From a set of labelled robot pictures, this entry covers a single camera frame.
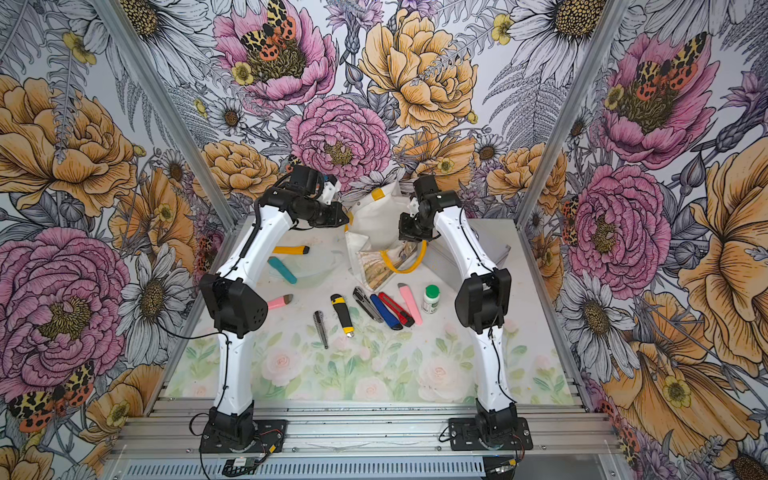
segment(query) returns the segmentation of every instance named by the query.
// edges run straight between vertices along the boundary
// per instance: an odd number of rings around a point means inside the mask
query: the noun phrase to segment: flower illustration
[[[418,12],[422,18],[437,15],[437,0],[402,0],[402,7],[410,12]]]
[[[96,55],[85,49],[83,38],[80,35],[67,31],[61,36],[61,40],[64,41],[64,45],[67,45],[67,48],[72,50],[72,55],[77,61],[96,65]]]
[[[506,45],[512,39],[509,36],[509,28],[513,26],[515,22],[508,13],[500,13],[493,19],[493,30],[491,31],[491,38],[502,45]]]
[[[698,452],[709,437],[721,435],[725,445],[714,461],[727,464],[736,457],[735,440],[756,436],[760,424],[723,390],[732,387],[718,365],[704,361],[712,346],[704,325],[671,293],[646,291],[635,303],[637,327],[628,338],[640,366],[633,378],[619,372],[604,383],[605,392],[632,426],[651,437],[663,439],[674,430],[670,449],[675,455]],[[746,389],[738,379],[733,384]]]
[[[231,194],[242,194],[256,200],[277,182],[278,165],[244,141],[207,144],[203,147],[203,158],[227,198]],[[197,178],[194,191],[199,197],[206,197]]]
[[[127,285],[122,292],[122,316],[118,335],[127,334],[126,360],[133,364],[168,360],[170,336],[184,322],[183,312],[192,300],[190,273],[177,265],[176,251],[163,243],[157,260],[150,263],[145,253],[136,261],[139,283]]]
[[[342,190],[389,162],[389,137],[381,118],[347,98],[316,98],[286,128],[293,154],[305,165],[336,175]]]
[[[478,158],[483,164],[486,162],[498,162],[500,156],[507,152],[507,148],[507,142],[504,141],[501,135],[480,134],[477,136],[475,152],[477,152]]]
[[[96,13],[98,0],[63,0],[59,10],[69,19],[71,30],[85,41],[85,49],[95,54],[107,52],[116,78],[127,74],[128,63],[109,29]],[[176,86],[191,78],[203,80],[208,64],[206,51],[214,46],[206,31],[210,27],[208,6],[193,0],[123,0],[128,21],[139,40],[151,53],[157,73]]]
[[[155,261],[164,243],[176,251],[176,260],[192,271],[194,265],[194,229],[187,200],[171,187],[160,168],[151,178],[142,176],[141,193],[120,197],[109,219],[112,246],[130,253],[142,251]]]
[[[717,480],[743,480],[768,476],[768,441],[765,435],[750,436],[737,443],[738,455],[722,471]]]
[[[349,189],[342,195],[342,201],[344,203],[356,202],[376,188],[399,182],[405,172],[404,168],[394,167],[389,169],[386,175],[378,170],[363,175],[360,179],[349,182]]]
[[[618,378],[611,357],[627,376],[634,377],[634,370],[640,367],[637,354],[622,336],[634,328],[634,320],[627,311],[612,307],[612,299],[608,285],[586,272],[566,275],[558,297],[568,341],[576,345],[584,368],[601,382]]]
[[[645,8],[649,17],[646,31],[658,31],[661,40],[669,38],[673,43],[686,41],[702,30],[717,35],[729,24],[743,22],[753,5],[753,0],[659,0]]]
[[[389,390],[380,378],[367,376],[357,380],[353,398],[361,402],[388,402]]]
[[[468,184],[472,179],[472,167],[479,166],[480,160],[475,152],[475,139],[447,135],[439,140],[439,135],[424,131],[418,134],[403,135],[400,142],[392,148],[392,153],[401,164],[413,165],[410,180],[420,174],[435,175],[440,190],[459,191],[459,184]]]
[[[77,91],[74,130],[59,163],[51,98],[60,93],[40,78],[28,78],[22,87],[0,75],[0,191],[24,194],[19,209],[36,204],[48,188],[64,191],[96,217],[136,187],[134,148],[98,100]]]
[[[158,161],[159,167],[163,169],[165,175],[174,188],[179,192],[184,192],[185,186],[192,183],[192,170],[184,161],[181,152],[174,149],[168,149],[163,152]]]
[[[681,89],[658,88],[650,100],[637,95],[637,66],[644,61],[663,63],[673,58],[683,43],[660,42],[642,34],[607,80],[605,109],[593,123],[592,137],[606,150],[630,163],[641,162],[651,170],[666,167],[684,152],[707,127],[714,108],[705,108],[719,62],[711,65],[710,37],[706,37],[695,74]]]
[[[122,352],[117,252],[82,230],[49,228],[0,246],[0,395],[56,387],[86,362],[96,375]]]
[[[284,5],[288,16],[295,20],[296,32],[275,61],[264,61],[240,42],[245,34],[263,30],[267,23],[266,8],[262,8],[261,13],[246,8],[245,16],[214,19],[216,49],[222,53],[217,57],[221,67],[231,71],[238,62],[250,66],[254,81],[243,84],[243,88],[261,108],[282,109],[286,105],[304,104],[315,95],[328,93],[336,79],[336,47],[331,35],[320,34],[306,8],[297,12],[288,0]]]
[[[376,85],[376,94],[392,92],[400,105],[400,127],[446,133],[472,110],[477,65],[456,62],[434,75],[417,77],[445,53],[453,35],[435,30],[418,12],[397,12],[397,29],[379,24],[368,32],[359,67]]]
[[[253,83],[253,70],[250,64],[244,61],[236,61],[235,66],[230,69],[235,81],[240,85],[250,85]]]
[[[519,191],[525,191],[531,185],[545,145],[534,145],[530,150],[523,147],[516,151],[510,151],[499,160],[502,168],[488,174],[488,192],[493,195],[503,195],[504,198],[513,197]],[[565,196],[565,168],[568,158],[565,152],[560,151],[554,169],[547,176],[547,182],[541,196],[539,205],[547,215],[552,215],[558,210],[560,200]]]
[[[705,335],[718,358],[757,376],[768,353],[768,247],[766,225],[753,209],[768,191],[768,138],[715,163],[707,173],[707,210],[691,204],[696,222],[712,231],[709,252],[692,270],[680,270],[680,286],[700,311]]]
[[[605,0],[525,0],[512,9],[515,22],[507,32],[518,47],[512,64],[527,62],[529,77],[544,66],[542,79],[554,75],[555,85],[566,84],[586,55]]]
[[[117,435],[128,418],[144,414],[162,376],[163,368],[158,365],[139,365],[122,372],[107,392],[88,406],[85,416],[93,425],[80,432],[80,438],[99,443]]]
[[[589,272],[619,299],[637,295],[667,258],[671,230],[656,179],[639,167],[602,165],[579,194],[574,272]]]
[[[235,98],[222,98],[208,105],[208,121],[227,135],[238,135],[245,124],[245,110]]]
[[[563,286],[563,256],[560,254],[560,237],[539,235],[533,239],[533,257],[538,271],[544,278],[549,299],[555,301]]]
[[[301,354],[285,346],[271,346],[264,353],[261,376],[275,386],[286,386],[291,380],[301,375],[304,368]]]
[[[331,14],[327,18],[331,31],[342,25],[350,32],[360,27],[370,30],[382,21],[382,0],[329,0],[324,6]]]
[[[458,402],[472,381],[457,361],[447,356],[424,359],[419,367],[419,396],[427,402]]]
[[[11,480],[51,480],[53,454],[31,446],[22,454],[14,446],[0,447],[0,475]]]

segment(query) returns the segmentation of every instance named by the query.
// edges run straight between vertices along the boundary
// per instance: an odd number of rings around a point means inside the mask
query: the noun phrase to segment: butterfly
[[[649,101],[657,92],[667,88],[679,91],[685,87],[696,73],[699,59],[707,44],[709,34],[702,31],[688,41],[674,58],[659,65],[655,61],[644,61],[637,66],[634,80],[639,84],[635,94],[642,101]]]
[[[296,19],[288,15],[283,0],[270,0],[266,7],[266,23],[261,30],[249,31],[240,37],[248,52],[264,61],[275,61],[286,42],[296,38]]]
[[[11,399],[8,411],[19,420],[21,432],[35,433],[44,429],[54,416],[63,417],[67,409],[83,405],[93,391],[94,363],[88,361],[52,392],[29,392]]]
[[[563,241],[566,245],[574,247],[578,243],[578,233],[576,232],[576,212],[578,212],[578,197],[574,195],[563,204]]]

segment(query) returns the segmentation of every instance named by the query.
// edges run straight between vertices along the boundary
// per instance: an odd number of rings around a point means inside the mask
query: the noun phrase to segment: moth
[[[270,0],[266,7],[266,23],[261,30],[240,37],[248,52],[264,61],[275,61],[289,40],[296,38],[296,19],[288,15],[283,0]]]

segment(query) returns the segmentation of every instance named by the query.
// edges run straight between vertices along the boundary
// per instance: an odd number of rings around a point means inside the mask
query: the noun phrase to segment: purple flower
[[[635,435],[640,444],[640,465],[643,478],[659,478],[660,480],[672,480],[679,478],[677,467],[672,463],[669,455],[661,451],[661,444],[641,430],[636,430]]]
[[[666,167],[683,153],[709,124],[714,108],[705,108],[712,92],[715,73],[720,65],[710,60],[710,39],[701,56],[693,63],[693,75],[679,88],[667,84],[638,92],[641,85],[635,80],[637,67],[654,61],[659,65],[675,56],[683,47],[672,45],[671,40],[659,42],[642,34],[637,37],[627,54],[618,63],[618,71],[608,79],[608,93],[604,109],[593,122],[590,136],[593,142],[607,151],[615,151],[626,162],[641,162],[651,170]]]
[[[336,175],[342,191],[389,162],[389,138],[376,112],[330,95],[316,98],[286,125],[292,153],[324,174]]]
[[[295,38],[285,41],[278,48],[278,58],[270,61],[249,52],[240,42],[249,32],[263,29],[266,8],[258,15],[248,8],[245,17],[214,19],[216,49],[223,54],[218,57],[221,67],[232,71],[233,81],[243,85],[253,101],[246,108],[252,111],[306,103],[330,91],[336,80],[336,46],[331,35],[320,34],[306,8],[297,12],[287,0],[284,3],[293,19]]]
[[[402,7],[406,8],[408,13],[418,12],[422,18],[437,15],[437,2],[435,0],[402,0]]]
[[[589,272],[618,299],[643,291],[667,258],[671,231],[656,179],[635,165],[597,168],[579,194],[578,245],[568,249],[574,272]]]
[[[123,349],[116,335],[128,268],[108,245],[72,228],[0,247],[0,395],[52,389],[92,361],[96,375]]]
[[[356,31],[362,26],[370,30],[372,26],[382,21],[382,0],[328,0],[328,26],[333,31],[346,25],[349,31]]]

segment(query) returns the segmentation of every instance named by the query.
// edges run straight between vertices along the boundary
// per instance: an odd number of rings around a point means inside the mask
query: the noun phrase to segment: white daisy
[[[182,188],[188,180],[191,180],[192,171],[180,151],[172,148],[166,150],[157,163],[163,169],[163,174],[176,188]]]
[[[757,440],[747,435],[736,446],[739,456],[718,472],[718,480],[768,478],[768,441],[765,435],[759,436]]]
[[[632,5],[621,17],[619,31],[611,42],[611,59],[620,61],[627,54],[627,48],[632,44],[640,27],[645,23],[645,12],[641,5]]]
[[[555,86],[565,85],[584,60],[605,1],[518,0],[508,33],[522,43],[512,64],[527,61],[526,77],[543,65],[543,79],[554,75]]]
[[[100,0],[61,0],[58,7],[69,28],[83,37],[85,49],[107,52],[116,78],[126,75],[126,61],[106,25],[94,9]],[[208,5],[198,0],[121,0],[123,10],[139,39],[146,45],[157,72],[169,84],[178,86],[205,78],[208,48],[216,46],[205,31],[210,27]]]
[[[581,277],[566,275],[558,297],[558,312],[564,318],[568,341],[576,345],[584,368],[601,382],[609,381],[611,375],[619,378],[611,355],[630,378],[640,368],[637,354],[621,335],[634,328],[634,318],[625,310],[611,307],[612,299],[611,288],[587,272]]]
[[[507,148],[507,142],[497,134],[480,134],[475,142],[475,152],[482,163],[498,161],[500,156],[507,153]]]
[[[192,300],[192,285],[186,268],[176,263],[176,249],[163,243],[154,265],[146,253],[139,253],[136,262],[139,283],[123,288],[123,303],[118,314],[122,317],[118,335],[126,334],[125,359],[132,365],[168,360],[169,332],[177,332],[184,322],[181,314]]]
[[[240,17],[245,16],[246,6],[256,15],[261,13],[261,0],[212,0],[211,7],[216,15],[226,15],[234,9]]]
[[[658,31],[660,41],[671,36],[675,45],[702,31],[717,35],[729,23],[743,22],[753,6],[754,0],[653,0],[645,7],[645,31]]]
[[[394,167],[386,174],[374,170],[369,175],[363,175],[360,179],[349,182],[349,189],[342,195],[341,201],[345,204],[356,202],[377,188],[399,182],[405,173],[406,170],[401,167]]]
[[[531,210],[531,216],[525,222],[525,236],[529,240],[538,237],[544,230],[545,223],[547,223],[547,219],[544,216],[544,211],[538,204],[535,204],[533,210]]]
[[[208,106],[208,121],[227,135],[237,135],[245,127],[245,109],[235,98],[222,98]]]

